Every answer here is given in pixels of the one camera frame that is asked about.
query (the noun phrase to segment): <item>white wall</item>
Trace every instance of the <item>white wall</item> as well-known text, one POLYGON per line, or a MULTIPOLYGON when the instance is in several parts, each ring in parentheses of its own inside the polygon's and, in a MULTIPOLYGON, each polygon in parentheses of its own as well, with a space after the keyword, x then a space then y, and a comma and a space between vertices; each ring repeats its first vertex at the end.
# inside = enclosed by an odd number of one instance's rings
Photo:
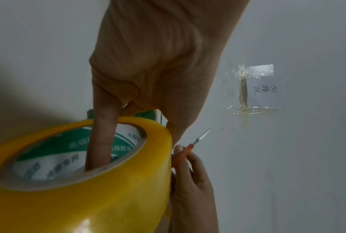
MULTIPOLYGON (((95 1, 0 1, 0 141, 86 117, 88 57, 106 7, 95 1)), ((346 0, 252 0, 197 122, 221 232, 346 233, 346 0), (237 66, 274 64, 287 105, 238 106, 237 66)))

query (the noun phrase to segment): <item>yellow tape roll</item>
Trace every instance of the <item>yellow tape roll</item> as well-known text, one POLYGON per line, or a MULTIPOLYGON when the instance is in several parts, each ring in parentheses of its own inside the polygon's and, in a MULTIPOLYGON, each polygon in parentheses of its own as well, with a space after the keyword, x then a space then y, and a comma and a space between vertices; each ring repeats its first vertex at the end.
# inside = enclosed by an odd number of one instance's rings
MULTIPOLYGON (((151 120, 121 117, 119 123, 146 133, 142 148, 123 164, 49 190, 10 191, 0 185, 0 232, 153 232, 169 200, 171 136, 151 120)), ((2 144, 0 168, 35 142, 91 124, 76 122, 2 144)))

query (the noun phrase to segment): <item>roll of tape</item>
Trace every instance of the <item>roll of tape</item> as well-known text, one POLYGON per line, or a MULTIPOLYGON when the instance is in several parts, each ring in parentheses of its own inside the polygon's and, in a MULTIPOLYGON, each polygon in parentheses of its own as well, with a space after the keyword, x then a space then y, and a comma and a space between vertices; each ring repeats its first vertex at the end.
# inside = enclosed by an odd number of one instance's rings
POLYGON ((169 200, 171 136, 151 120, 121 117, 119 123, 138 133, 119 132, 127 144, 109 165, 87 173, 87 137, 48 147, 49 153, 33 151, 92 120, 0 145, 0 232, 153 232, 169 200))

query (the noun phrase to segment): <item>green and white label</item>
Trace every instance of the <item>green and white label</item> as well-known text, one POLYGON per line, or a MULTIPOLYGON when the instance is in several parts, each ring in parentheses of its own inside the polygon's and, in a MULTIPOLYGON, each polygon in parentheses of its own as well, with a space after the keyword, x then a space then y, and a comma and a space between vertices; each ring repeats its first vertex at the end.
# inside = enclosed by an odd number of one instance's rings
MULTIPOLYGON (((15 175, 26 180, 53 180, 84 167, 91 127, 73 129, 45 139, 29 148, 13 164, 15 175)), ((118 124, 111 162, 133 150, 141 139, 139 130, 118 124)))

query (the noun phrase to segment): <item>orange knife handle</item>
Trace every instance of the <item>orange knife handle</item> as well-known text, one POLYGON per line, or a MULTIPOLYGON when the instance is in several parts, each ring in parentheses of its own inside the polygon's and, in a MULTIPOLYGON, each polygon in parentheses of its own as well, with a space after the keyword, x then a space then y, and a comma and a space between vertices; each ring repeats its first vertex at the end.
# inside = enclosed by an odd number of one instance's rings
POLYGON ((175 159, 173 159, 172 161, 172 167, 176 167, 178 166, 183 160, 184 158, 189 155, 191 153, 191 150, 194 148, 195 146, 193 144, 189 144, 186 148, 184 148, 177 156, 175 159))

